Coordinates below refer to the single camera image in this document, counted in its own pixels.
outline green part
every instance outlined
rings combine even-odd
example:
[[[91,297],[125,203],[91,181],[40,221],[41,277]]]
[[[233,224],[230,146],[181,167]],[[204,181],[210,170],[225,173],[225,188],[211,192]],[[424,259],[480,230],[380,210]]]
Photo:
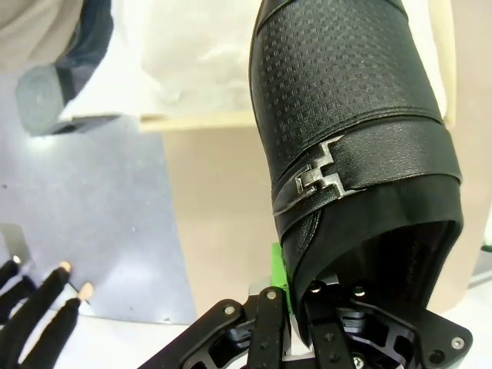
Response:
[[[284,260],[282,259],[282,247],[279,243],[271,246],[271,285],[285,291],[289,314],[292,314],[291,294],[287,283]]]

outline white cloth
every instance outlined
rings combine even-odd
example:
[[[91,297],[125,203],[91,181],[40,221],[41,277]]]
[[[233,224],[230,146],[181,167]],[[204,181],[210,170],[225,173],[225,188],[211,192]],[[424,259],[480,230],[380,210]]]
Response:
[[[455,95],[455,83],[443,83],[438,49],[450,48],[448,53],[454,55],[450,0],[440,0],[439,8],[449,12],[434,12],[432,23],[429,0],[404,3],[445,116],[447,95]],[[115,31],[108,53],[62,117],[120,112],[159,119],[251,110],[248,56],[259,4],[260,0],[113,0]],[[436,47],[432,25],[450,27],[440,35],[449,35],[451,42]]]
[[[83,0],[1,0],[0,72],[59,58],[73,35]]]

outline textured leather upper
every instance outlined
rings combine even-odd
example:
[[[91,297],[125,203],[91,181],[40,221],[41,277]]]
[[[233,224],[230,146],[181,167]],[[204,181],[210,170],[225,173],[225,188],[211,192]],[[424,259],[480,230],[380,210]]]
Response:
[[[251,97],[272,185],[307,148],[360,123],[395,115],[440,121],[403,6],[395,4],[298,0],[262,17]]]

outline metal buckle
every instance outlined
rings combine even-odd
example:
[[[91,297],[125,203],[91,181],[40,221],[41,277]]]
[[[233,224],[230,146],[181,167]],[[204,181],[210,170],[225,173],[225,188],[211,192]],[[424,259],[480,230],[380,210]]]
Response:
[[[337,192],[337,199],[341,199],[350,194],[359,192],[353,190],[346,191],[341,183],[338,173],[323,175],[321,171],[322,168],[335,163],[330,152],[330,145],[339,141],[341,138],[343,138],[343,135],[323,141],[318,145],[323,156],[320,156],[319,158],[314,159],[310,164],[305,165],[287,182],[286,185],[294,181],[297,188],[297,196],[289,201],[281,210],[276,211],[274,216],[286,212],[294,207],[299,201],[302,201],[315,192],[328,187],[335,188]]]

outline gray table surface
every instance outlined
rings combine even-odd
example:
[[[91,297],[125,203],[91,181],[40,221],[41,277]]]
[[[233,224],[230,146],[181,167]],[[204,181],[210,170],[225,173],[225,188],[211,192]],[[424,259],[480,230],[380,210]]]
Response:
[[[22,227],[40,281],[59,261],[95,285],[99,317],[189,324],[195,309],[160,135],[123,117],[84,134],[31,138],[0,75],[0,223]],[[8,258],[0,237],[0,263]]]

